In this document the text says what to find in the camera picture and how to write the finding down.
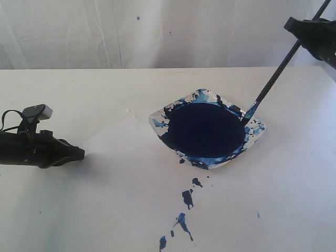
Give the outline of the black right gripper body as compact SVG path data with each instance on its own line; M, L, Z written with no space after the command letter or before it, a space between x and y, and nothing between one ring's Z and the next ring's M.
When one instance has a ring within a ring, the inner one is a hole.
M335 69L335 31L323 29L317 43L317 57Z

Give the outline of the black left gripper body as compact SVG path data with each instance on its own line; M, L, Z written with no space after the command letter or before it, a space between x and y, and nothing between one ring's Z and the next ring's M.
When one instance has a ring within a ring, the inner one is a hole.
M48 130L42 130L29 138L26 133L1 133L1 164L28 165L43 169L54 163L54 137Z

